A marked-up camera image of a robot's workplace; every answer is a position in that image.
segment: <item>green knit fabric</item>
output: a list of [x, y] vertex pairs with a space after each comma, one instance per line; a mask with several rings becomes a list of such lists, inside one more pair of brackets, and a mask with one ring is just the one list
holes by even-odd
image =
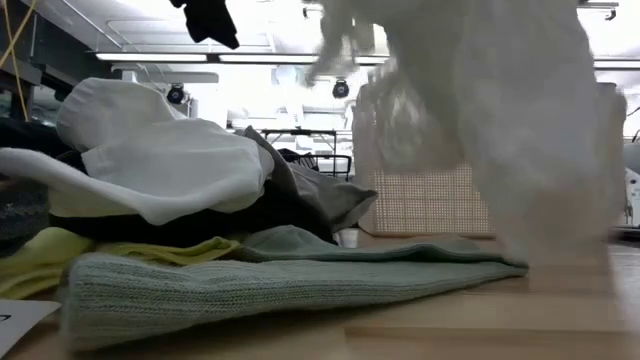
[[229, 318], [386, 304], [527, 273], [464, 239], [350, 250], [282, 227], [243, 245], [237, 258], [261, 262], [172, 268], [80, 257], [63, 275], [63, 339], [72, 350], [91, 350]]

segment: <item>security camera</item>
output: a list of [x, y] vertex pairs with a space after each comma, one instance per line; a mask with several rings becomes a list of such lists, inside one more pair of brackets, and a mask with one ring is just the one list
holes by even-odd
[[347, 85], [347, 80], [336, 80], [336, 84], [333, 85], [333, 97], [336, 99], [344, 99], [347, 96], [349, 96], [349, 85]]
[[167, 101], [175, 105], [182, 105], [189, 101], [190, 95], [184, 90], [184, 84], [171, 84], [167, 93]]

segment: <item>fluorescent light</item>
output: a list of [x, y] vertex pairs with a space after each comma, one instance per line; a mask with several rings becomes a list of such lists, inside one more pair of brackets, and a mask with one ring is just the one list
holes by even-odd
[[589, 1], [587, 3], [578, 5], [578, 9], [602, 9], [602, 8], [617, 8], [620, 6], [620, 3], [617, 1], [610, 2], [598, 2], [598, 1]]
[[356, 57], [356, 64], [371, 65], [371, 64], [384, 64], [389, 60], [388, 56], [358, 56]]
[[[388, 56], [358, 56], [356, 63], [359, 65], [383, 64]], [[271, 54], [225, 54], [220, 55], [222, 63], [247, 63], [247, 64], [313, 64], [318, 60], [316, 55], [271, 55]]]
[[97, 53], [103, 61], [123, 62], [207, 62], [206, 54]]
[[596, 60], [594, 61], [596, 70], [618, 70], [637, 71], [640, 70], [640, 60]]
[[318, 57], [315, 55], [220, 55], [223, 63], [251, 63], [251, 64], [312, 64]]

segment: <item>ceiling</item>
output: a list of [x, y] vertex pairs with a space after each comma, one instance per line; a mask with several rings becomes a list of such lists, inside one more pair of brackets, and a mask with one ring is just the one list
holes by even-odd
[[[640, 0], [616, 2], [619, 3], [617, 16], [611, 21], [606, 21], [606, 14], [599, 11], [578, 12], [593, 53], [596, 57], [640, 59], [640, 36], [634, 36], [640, 20]], [[321, 41], [321, 11], [311, 7], [305, 18], [303, 8], [308, 6], [301, 0], [227, 0], [241, 45], [235, 52], [315, 52]], [[230, 52], [211, 40], [194, 44], [186, 31], [182, 10], [174, 8], [169, 0], [40, 0], [36, 9], [95, 51]], [[371, 53], [387, 54], [384, 32], [377, 26], [374, 39]], [[159, 69], [165, 72], [226, 71], [212, 65], [163, 65]], [[636, 101], [636, 98], [640, 100], [640, 72], [607, 72], [597, 76], [600, 81], [617, 83], [631, 106], [640, 105], [640, 101]]]

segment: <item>yellow green fabric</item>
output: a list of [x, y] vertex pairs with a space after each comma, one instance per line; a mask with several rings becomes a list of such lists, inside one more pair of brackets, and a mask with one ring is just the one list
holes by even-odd
[[91, 239], [50, 227], [14, 255], [0, 258], [0, 298], [20, 300], [55, 288], [67, 264], [91, 251], [185, 266], [215, 260], [238, 247], [237, 241], [217, 237], [185, 249], [134, 243], [105, 244], [96, 249]]
[[12, 256], [0, 259], [0, 298], [20, 300], [55, 287], [74, 258], [93, 241], [59, 228], [46, 228]]
[[218, 259], [238, 247], [240, 247], [240, 243], [237, 241], [216, 237], [185, 249], [148, 244], [116, 243], [101, 245], [97, 251], [134, 257], [153, 263], [186, 266]]

